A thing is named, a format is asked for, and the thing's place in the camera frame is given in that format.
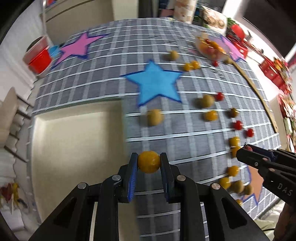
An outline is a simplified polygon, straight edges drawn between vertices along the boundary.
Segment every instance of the checkered tablecloth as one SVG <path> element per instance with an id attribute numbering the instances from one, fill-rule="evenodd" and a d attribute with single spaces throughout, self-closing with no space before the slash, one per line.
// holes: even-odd
<path id="1" fill-rule="evenodd" d="M 260 100 L 232 65 L 220 63 L 216 68 L 185 72 L 176 82 L 182 103 L 157 97 L 140 108 L 137 105 L 138 86 L 120 77 L 144 70 L 150 59 L 165 70 L 176 71 L 194 59 L 201 65 L 209 64 L 206 58 L 190 52 L 194 49 L 194 34 L 200 30 L 217 35 L 198 26 L 149 18 L 120 20 L 90 29 L 90 36 L 109 35 L 90 45 L 87 60 L 70 57 L 48 73 L 40 87 L 33 113 L 88 100 L 120 98 L 125 113 L 128 154 L 145 150 L 166 152 L 171 164 L 176 164 L 182 174 L 205 184 L 226 176 L 227 166 L 238 165 L 241 171 L 233 180 L 241 179 L 248 183 L 250 177 L 246 165 L 231 158 L 228 139 L 239 136 L 241 144 L 247 142 L 266 149 L 279 148 L 280 142 Z M 80 34 L 70 37 L 67 44 Z M 166 56 L 173 49 L 179 52 L 180 57 L 176 62 L 169 62 Z M 238 64 L 266 98 L 249 65 L 245 61 Z M 219 119 L 204 122 L 202 114 L 208 110 L 198 108 L 196 98 L 219 91 L 224 93 L 225 99 L 215 102 L 212 107 L 218 112 Z M 243 131 L 232 129 L 234 119 L 227 117 L 232 107 L 240 111 L 237 119 L 246 128 L 254 129 L 253 138 L 246 139 Z M 145 114 L 149 109 L 161 109 L 164 122 L 147 127 Z M 276 198 L 263 188 L 258 205 L 250 198 L 243 208 L 256 218 Z M 142 240 L 178 240 L 180 205 L 165 202 L 159 171 L 150 175 L 139 172 L 134 199 Z M 205 215 L 204 225 L 208 237 Z"/>

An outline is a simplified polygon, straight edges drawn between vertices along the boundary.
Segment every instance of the wooden chair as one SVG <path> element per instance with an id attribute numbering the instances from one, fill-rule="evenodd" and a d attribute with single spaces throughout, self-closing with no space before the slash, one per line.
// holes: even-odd
<path id="1" fill-rule="evenodd" d="M 13 152 L 9 147 L 6 146 L 6 141 L 8 139 L 8 136 L 12 136 L 19 140 L 19 138 L 10 133 L 10 126 L 13 123 L 13 118 L 16 114 L 21 115 L 22 117 L 26 119 L 31 119 L 30 116 L 28 116 L 26 113 L 19 110 L 19 104 L 18 99 L 27 104 L 30 107 L 33 107 L 31 104 L 23 100 L 21 97 L 19 97 L 16 92 L 15 88 L 12 87 L 6 97 L 3 101 L 2 105 L 0 106 L 0 148 L 5 149 L 7 152 L 12 154 L 14 157 L 22 160 L 23 162 L 26 162 L 24 158 L 19 156 L 16 152 Z"/>

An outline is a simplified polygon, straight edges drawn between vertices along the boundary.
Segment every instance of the beige tray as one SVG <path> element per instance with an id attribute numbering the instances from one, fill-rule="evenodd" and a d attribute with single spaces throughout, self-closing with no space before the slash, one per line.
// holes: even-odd
<path id="1" fill-rule="evenodd" d="M 83 104 L 35 117 L 32 183 L 42 221 L 80 182 L 101 183 L 127 164 L 120 101 Z M 133 204 L 119 204 L 120 240 L 138 240 Z"/>

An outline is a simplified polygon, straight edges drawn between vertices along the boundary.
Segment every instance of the red cup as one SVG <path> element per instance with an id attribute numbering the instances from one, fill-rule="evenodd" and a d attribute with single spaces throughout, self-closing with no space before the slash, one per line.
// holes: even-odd
<path id="1" fill-rule="evenodd" d="M 44 48 L 30 61 L 29 66 L 36 74 L 41 74 L 49 66 L 51 61 L 52 59 L 47 48 Z"/>

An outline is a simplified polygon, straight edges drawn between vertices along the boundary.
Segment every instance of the patterned paper roll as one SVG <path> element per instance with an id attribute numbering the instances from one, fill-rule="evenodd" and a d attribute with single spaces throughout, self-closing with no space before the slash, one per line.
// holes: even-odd
<path id="1" fill-rule="evenodd" d="M 176 0 L 174 19 L 184 22 L 192 23 L 197 0 Z"/>

